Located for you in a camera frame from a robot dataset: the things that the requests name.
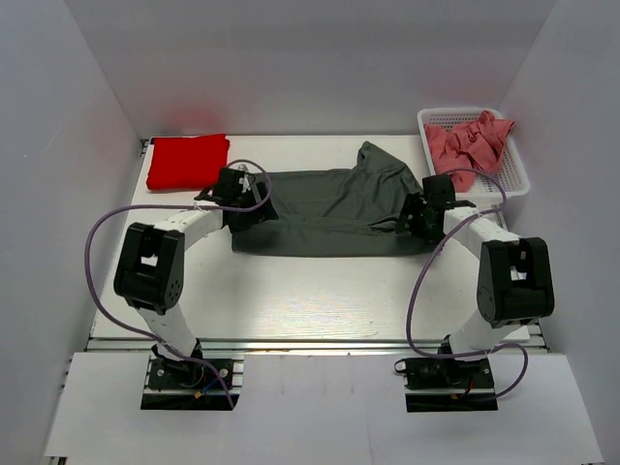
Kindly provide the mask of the dark grey t-shirt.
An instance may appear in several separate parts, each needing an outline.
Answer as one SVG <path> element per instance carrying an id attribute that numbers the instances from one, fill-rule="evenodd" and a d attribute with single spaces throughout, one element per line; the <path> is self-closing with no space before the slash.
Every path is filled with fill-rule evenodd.
<path id="1" fill-rule="evenodd" d="M 271 172 L 278 215 L 232 234 L 235 253 L 289 258 L 408 257 L 433 245 L 398 234 L 398 216 L 421 186 L 408 166 L 366 141 L 351 169 Z"/>

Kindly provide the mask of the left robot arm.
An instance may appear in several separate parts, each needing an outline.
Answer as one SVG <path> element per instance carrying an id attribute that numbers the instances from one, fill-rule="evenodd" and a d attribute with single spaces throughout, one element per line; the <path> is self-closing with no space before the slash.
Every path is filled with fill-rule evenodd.
<path id="1" fill-rule="evenodd" d="M 185 254 L 211 233 L 246 231 L 278 218 L 270 200 L 252 200 L 248 194 L 230 207 L 195 206 L 156 224 L 133 223 L 125 233 L 114 291 L 145 320 L 156 340 L 155 355 L 173 360 L 170 372 L 185 387 L 202 380 L 205 366 L 179 304 Z"/>

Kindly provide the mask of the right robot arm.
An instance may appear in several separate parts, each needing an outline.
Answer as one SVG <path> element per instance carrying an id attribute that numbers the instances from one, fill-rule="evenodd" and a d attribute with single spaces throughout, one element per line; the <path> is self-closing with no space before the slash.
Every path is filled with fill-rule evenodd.
<path id="1" fill-rule="evenodd" d="M 550 316 L 555 307 L 546 242 L 539 237 L 508 232 L 487 217 L 492 212 L 480 211 L 468 201 L 432 201 L 423 194 L 410 194 L 397 222 L 398 232 L 411 233 L 435 246 L 412 290 L 406 314 L 406 340 L 415 354 L 439 359 L 438 376 L 452 387 L 471 377 L 471 360 L 505 348 L 503 340 L 508 334 Z M 413 314 L 424 278 L 451 240 L 479 260 L 477 307 L 448 336 L 448 350 L 431 354 L 414 341 Z"/>

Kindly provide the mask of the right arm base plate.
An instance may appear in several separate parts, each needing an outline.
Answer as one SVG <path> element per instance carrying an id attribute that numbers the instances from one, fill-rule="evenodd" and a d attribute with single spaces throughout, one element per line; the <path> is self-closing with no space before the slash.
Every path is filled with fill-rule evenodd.
<path id="1" fill-rule="evenodd" d="M 487 358 L 464 361 L 401 358 L 394 371 L 405 381 L 408 413 L 466 413 L 498 410 Z"/>

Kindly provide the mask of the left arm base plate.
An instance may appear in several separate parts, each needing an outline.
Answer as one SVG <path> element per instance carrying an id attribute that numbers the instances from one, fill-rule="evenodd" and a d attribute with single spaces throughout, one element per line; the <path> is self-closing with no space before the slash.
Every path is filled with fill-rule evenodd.
<path id="1" fill-rule="evenodd" d="M 243 360 L 211 358 L 218 371 L 185 360 L 152 356 L 147 364 L 140 408 L 143 411 L 230 412 L 241 393 Z"/>

